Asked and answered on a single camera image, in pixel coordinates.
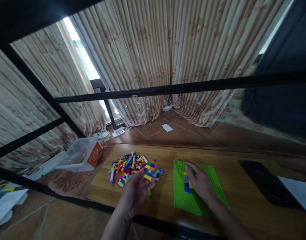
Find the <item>table top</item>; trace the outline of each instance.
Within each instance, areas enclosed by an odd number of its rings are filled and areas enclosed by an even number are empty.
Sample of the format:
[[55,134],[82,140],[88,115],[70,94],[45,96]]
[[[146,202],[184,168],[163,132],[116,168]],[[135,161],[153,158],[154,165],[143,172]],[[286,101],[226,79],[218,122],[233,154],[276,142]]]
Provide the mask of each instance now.
[[275,163],[274,156],[264,154],[117,144],[91,182],[88,199],[108,206],[117,205],[122,188],[117,183],[110,184],[107,172],[112,162],[132,151],[144,155],[148,161],[156,159],[155,169],[164,170],[152,190],[152,196],[140,209],[140,214],[224,237],[216,220],[173,207],[173,160],[192,159],[200,164],[214,166],[231,212],[259,239],[306,239],[306,213],[272,205],[238,163],[238,160],[258,161],[272,174],[290,178]]

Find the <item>window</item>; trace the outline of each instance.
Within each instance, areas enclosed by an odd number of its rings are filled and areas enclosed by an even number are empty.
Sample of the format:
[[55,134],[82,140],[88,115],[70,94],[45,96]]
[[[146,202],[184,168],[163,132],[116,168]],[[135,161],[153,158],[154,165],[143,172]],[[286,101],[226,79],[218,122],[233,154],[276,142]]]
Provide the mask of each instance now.
[[[82,66],[85,70],[85,73],[88,77],[88,79],[91,80],[95,80],[95,79],[100,79],[99,74],[97,73],[89,55],[86,52],[86,49],[84,48],[80,37],[78,36],[72,22],[70,21],[70,19],[68,17],[64,18],[64,23],[65,26],[69,32],[69,35],[74,43],[75,49],[77,51],[77,54],[80,57]],[[99,88],[94,89],[94,92],[100,92]],[[112,111],[112,115],[114,118],[114,121],[121,119],[121,115],[118,112],[118,110],[116,109],[114,103],[112,100],[109,100],[109,105],[110,107],[106,106],[104,100],[99,100],[100,105],[102,110],[105,112],[105,123],[106,124],[110,124],[112,122],[112,120],[110,119],[110,115],[108,112],[108,109],[110,109]]]

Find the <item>clear plastic container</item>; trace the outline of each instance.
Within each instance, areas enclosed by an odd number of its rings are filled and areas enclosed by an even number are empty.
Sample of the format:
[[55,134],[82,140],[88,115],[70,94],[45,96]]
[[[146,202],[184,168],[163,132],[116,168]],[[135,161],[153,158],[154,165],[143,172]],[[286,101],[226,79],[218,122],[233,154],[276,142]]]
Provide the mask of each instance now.
[[56,166],[55,169],[65,169],[71,172],[93,171],[102,151],[103,147],[98,137],[79,138],[66,151],[69,160]]

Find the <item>striped curtain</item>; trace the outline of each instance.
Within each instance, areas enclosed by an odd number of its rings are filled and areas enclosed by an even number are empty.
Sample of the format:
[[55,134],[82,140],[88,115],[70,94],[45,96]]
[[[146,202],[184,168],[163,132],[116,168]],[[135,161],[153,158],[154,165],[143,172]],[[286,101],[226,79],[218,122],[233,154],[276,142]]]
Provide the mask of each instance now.
[[[0,50],[0,147],[56,120],[59,115]],[[0,167],[19,174],[66,149],[75,133],[64,123],[0,158]]]
[[[290,0],[174,1],[172,84],[249,76]],[[211,127],[235,89],[172,96],[175,112]]]
[[[70,20],[107,91],[170,84],[168,1],[104,1]],[[113,100],[128,126],[155,120],[164,96]]]
[[[63,21],[11,44],[54,97],[94,93]],[[61,104],[86,136],[105,129],[99,101]],[[59,115],[0,50],[0,147],[56,120]],[[67,149],[75,133],[66,123],[0,159],[19,174]]]
[[[12,47],[53,97],[94,93],[63,20],[14,42]],[[106,128],[99,101],[61,106],[86,136]]]
[[[70,17],[108,91],[249,75],[290,0],[106,0]],[[210,127],[235,90],[172,95]],[[127,125],[154,120],[164,96],[117,99]]]

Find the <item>blue lego brick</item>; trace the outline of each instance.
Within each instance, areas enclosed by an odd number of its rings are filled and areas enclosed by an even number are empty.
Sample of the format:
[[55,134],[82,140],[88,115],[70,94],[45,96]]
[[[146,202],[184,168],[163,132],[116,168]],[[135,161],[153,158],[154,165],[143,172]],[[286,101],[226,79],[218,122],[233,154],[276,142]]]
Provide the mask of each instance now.
[[159,169],[153,174],[153,177],[156,177],[159,174]]
[[190,188],[188,183],[185,183],[185,192],[190,193]]

